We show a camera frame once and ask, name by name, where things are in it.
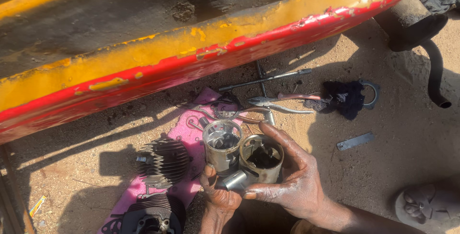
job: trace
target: red paint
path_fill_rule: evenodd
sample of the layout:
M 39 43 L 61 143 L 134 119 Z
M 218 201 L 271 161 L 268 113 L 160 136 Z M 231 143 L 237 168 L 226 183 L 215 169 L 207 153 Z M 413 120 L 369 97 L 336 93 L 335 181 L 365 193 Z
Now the red paint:
M 398 1 L 400 0 L 374 2 L 369 8 L 328 8 L 325 14 L 309 16 L 256 37 L 235 38 L 229 45 L 220 47 L 227 50 L 222 55 L 218 55 L 218 52 L 206 54 L 207 50 L 218 48 L 215 44 L 197 50 L 197 55 L 204 55 L 201 59 L 197 59 L 197 55 L 181 59 L 170 57 L 155 66 L 132 68 L 57 91 L 2 111 L 0 144 L 221 70 L 312 43 L 354 27 Z M 234 46 L 238 42 L 245 44 Z M 135 78 L 138 72 L 143 74 L 140 79 Z M 89 90 L 90 85 L 117 77 L 128 79 L 129 83 L 105 91 Z M 83 91 L 84 94 L 76 96 L 76 91 Z

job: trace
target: black hose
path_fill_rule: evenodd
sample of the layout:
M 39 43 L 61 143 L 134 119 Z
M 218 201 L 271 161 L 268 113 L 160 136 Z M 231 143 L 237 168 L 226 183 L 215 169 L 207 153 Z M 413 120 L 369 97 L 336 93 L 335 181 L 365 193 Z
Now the black hose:
M 452 103 L 443 97 L 439 90 L 441 79 L 443 78 L 443 56 L 431 39 L 424 41 L 420 46 L 428 53 L 431 61 L 430 77 L 428 78 L 428 96 L 438 107 L 450 108 Z

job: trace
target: forearm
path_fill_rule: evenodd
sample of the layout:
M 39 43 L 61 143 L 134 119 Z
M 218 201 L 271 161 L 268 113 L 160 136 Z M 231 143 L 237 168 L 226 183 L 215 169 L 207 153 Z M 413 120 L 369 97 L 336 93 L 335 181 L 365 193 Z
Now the forearm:
M 403 223 L 395 222 L 368 211 L 338 204 L 325 198 L 324 210 L 312 224 L 344 234 L 423 234 L 424 232 Z
M 224 225 L 233 216 L 234 210 L 222 210 L 206 206 L 201 220 L 200 234 L 220 234 Z

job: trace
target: sandy ground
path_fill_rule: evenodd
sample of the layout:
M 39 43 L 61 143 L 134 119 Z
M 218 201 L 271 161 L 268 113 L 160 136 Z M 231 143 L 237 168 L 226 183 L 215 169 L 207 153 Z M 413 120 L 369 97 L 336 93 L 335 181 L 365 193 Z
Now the sandy ground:
M 314 93 L 327 80 L 363 78 L 381 86 L 375 108 L 363 109 L 353 121 L 338 113 L 274 112 L 276 125 L 317 158 L 323 189 L 332 199 L 395 220 L 391 205 L 395 192 L 460 173 L 459 19 L 452 14 L 434 37 L 444 56 L 442 92 L 453 103 L 449 109 L 436 107 L 427 96 L 429 60 L 424 50 L 391 52 L 387 36 L 373 20 L 261 60 L 268 75 L 313 69 L 308 75 L 267 82 L 269 96 L 294 90 Z M 136 172 L 135 151 L 176 124 L 181 110 L 175 104 L 192 101 L 205 86 L 217 89 L 255 78 L 254 63 L 249 63 L 7 144 L 27 207 L 42 195 L 48 197 L 33 218 L 37 232 L 95 233 Z M 258 85 L 233 93 L 241 101 L 261 95 Z M 280 103 L 304 109 L 300 100 Z M 256 125 L 251 130 L 258 132 Z M 370 131 L 375 135 L 372 142 L 337 150 L 337 143 Z M 288 233 L 296 220 L 276 205 L 246 201 L 241 208 L 239 213 L 251 223 L 252 232 L 258 228 Z M 188 209 L 186 233 L 197 232 L 202 211 L 202 195 L 198 195 Z M 460 233 L 457 226 L 458 219 L 429 222 L 423 230 Z

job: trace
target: pink foam mat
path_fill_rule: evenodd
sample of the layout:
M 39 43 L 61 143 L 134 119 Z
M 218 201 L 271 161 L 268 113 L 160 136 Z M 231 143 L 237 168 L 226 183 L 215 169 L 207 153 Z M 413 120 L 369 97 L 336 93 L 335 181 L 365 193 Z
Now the pink foam mat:
M 215 91 L 211 90 L 208 87 L 205 87 L 200 95 L 195 99 L 194 103 L 197 104 L 204 104 L 207 102 L 215 101 L 221 95 L 216 93 Z M 214 112 L 211 110 L 209 106 L 203 108 L 208 113 L 213 114 Z M 182 201 L 184 206 L 187 208 L 193 200 L 196 192 L 200 190 L 200 182 L 198 176 L 204 168 L 205 165 L 205 154 L 204 154 L 204 147 L 200 145 L 200 140 L 202 139 L 202 131 L 198 129 L 193 129 L 187 126 L 187 119 L 193 119 L 195 124 L 198 124 L 198 118 L 203 117 L 204 114 L 194 110 L 185 110 L 184 113 L 179 117 L 176 126 L 171 128 L 169 133 L 167 134 L 168 137 L 173 139 L 180 139 L 181 142 L 184 144 L 185 148 L 187 149 L 189 156 L 193 158 L 190 162 L 189 171 L 187 176 L 177 185 L 173 186 L 169 189 L 169 195 L 175 196 Z M 239 119 L 233 120 L 238 125 L 241 125 L 242 121 Z M 156 189 L 150 188 L 149 192 L 153 193 L 160 193 L 163 192 L 165 189 Z M 130 205 L 136 202 L 136 198 L 139 194 L 145 194 L 145 184 L 142 182 L 142 178 L 136 176 L 134 180 L 131 182 L 129 187 L 121 196 L 120 200 L 116 203 L 113 207 L 110 214 L 123 214 L 126 212 Z M 113 218 L 109 216 L 104 221 L 105 225 L 109 221 L 113 220 Z M 98 230 L 98 234 L 102 234 L 102 228 Z

